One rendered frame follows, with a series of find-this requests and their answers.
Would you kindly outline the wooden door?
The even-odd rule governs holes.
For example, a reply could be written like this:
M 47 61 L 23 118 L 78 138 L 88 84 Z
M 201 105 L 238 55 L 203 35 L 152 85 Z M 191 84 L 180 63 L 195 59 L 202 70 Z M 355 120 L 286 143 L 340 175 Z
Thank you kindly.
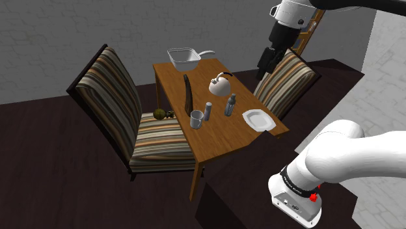
M 316 30 L 317 26 L 319 25 L 325 11 L 317 9 L 313 16 L 311 17 L 308 25 L 305 28 L 301 29 L 301 33 L 299 34 L 298 38 L 296 39 L 294 45 L 292 45 L 291 49 L 296 52 L 298 55 L 301 55 L 304 51 L 307 43 L 311 39 L 314 31 Z

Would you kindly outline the white kettle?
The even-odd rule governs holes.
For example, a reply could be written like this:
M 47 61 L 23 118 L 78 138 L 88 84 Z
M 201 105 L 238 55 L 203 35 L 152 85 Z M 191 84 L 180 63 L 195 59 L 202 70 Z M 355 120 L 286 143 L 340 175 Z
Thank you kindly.
M 210 81 L 209 91 L 216 96 L 227 96 L 231 92 L 230 82 L 224 75 L 233 77 L 229 72 L 221 72 Z

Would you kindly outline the white square plate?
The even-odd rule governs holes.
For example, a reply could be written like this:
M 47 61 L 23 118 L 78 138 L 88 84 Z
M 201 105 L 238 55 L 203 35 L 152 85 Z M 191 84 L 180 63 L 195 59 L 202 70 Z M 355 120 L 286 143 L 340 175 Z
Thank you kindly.
M 275 121 L 261 109 L 245 111 L 242 116 L 244 121 L 257 132 L 270 131 L 276 127 Z

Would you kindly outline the grey bottle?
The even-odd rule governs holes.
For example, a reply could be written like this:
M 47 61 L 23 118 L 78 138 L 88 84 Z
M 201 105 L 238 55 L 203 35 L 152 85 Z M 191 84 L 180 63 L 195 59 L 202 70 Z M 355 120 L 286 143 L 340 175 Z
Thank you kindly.
M 232 94 L 227 101 L 225 110 L 224 110 L 224 115 L 225 116 L 231 116 L 232 115 L 232 111 L 234 109 L 234 106 L 236 104 L 236 94 Z

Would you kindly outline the dark brown curved horn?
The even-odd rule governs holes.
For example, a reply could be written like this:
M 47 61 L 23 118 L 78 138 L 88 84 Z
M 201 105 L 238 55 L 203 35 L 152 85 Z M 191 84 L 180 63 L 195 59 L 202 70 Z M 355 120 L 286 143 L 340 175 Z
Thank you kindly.
M 183 79 L 185 82 L 185 112 L 188 116 L 191 116 L 191 112 L 193 111 L 193 95 L 191 85 L 187 74 L 183 75 Z

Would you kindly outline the brown wooden table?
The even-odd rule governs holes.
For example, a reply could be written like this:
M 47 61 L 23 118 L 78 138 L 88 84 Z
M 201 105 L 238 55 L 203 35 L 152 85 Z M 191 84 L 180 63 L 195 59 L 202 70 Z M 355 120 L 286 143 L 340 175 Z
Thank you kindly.
M 237 78 L 231 77 L 231 92 L 236 94 L 236 106 L 232 115 L 224 115 L 227 97 L 213 95 L 208 87 L 210 80 L 228 69 L 218 59 L 203 59 L 198 66 L 188 72 L 179 72 L 172 63 L 158 63 L 153 65 L 156 75 L 156 93 L 160 95 L 163 89 L 174 111 L 178 122 L 184 132 L 185 138 L 195 158 L 195 171 L 189 199 L 193 200 L 202 169 L 205 164 L 224 157 L 240 148 L 248 146 L 255 140 L 260 132 L 253 130 L 244 121 L 242 114 L 251 109 L 265 111 L 274 121 L 276 126 L 269 133 L 279 138 L 289 129 L 266 107 L 248 88 Z M 212 103 L 210 119 L 203 121 L 200 129 L 190 126 L 190 117 L 185 112 L 185 83 L 183 76 L 187 75 L 193 94 L 193 109 L 203 111 L 207 102 Z

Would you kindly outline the white mug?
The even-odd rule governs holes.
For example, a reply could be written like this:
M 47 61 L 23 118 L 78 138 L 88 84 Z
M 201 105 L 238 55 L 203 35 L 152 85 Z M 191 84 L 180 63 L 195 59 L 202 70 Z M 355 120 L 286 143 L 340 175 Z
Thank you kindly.
M 194 110 L 190 114 L 190 126 L 193 129 L 200 129 L 202 126 L 202 121 L 204 118 L 204 113 L 199 110 Z

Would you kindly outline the olive green round object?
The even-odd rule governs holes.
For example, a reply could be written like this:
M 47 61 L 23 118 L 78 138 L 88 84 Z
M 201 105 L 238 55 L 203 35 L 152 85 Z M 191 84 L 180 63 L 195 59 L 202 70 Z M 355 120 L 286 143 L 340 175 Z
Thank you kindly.
M 153 112 L 153 116 L 157 120 L 163 120 L 164 118 L 174 118 L 174 111 L 164 111 L 163 109 L 156 109 Z

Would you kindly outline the large striped upholstered chair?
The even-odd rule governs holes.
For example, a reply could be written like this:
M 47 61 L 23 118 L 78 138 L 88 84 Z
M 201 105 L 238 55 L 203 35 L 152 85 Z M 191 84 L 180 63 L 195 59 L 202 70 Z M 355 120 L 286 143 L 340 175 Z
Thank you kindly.
M 174 118 L 157 120 L 116 51 L 104 44 L 67 88 L 108 140 L 132 178 L 137 174 L 193 171 L 195 159 Z

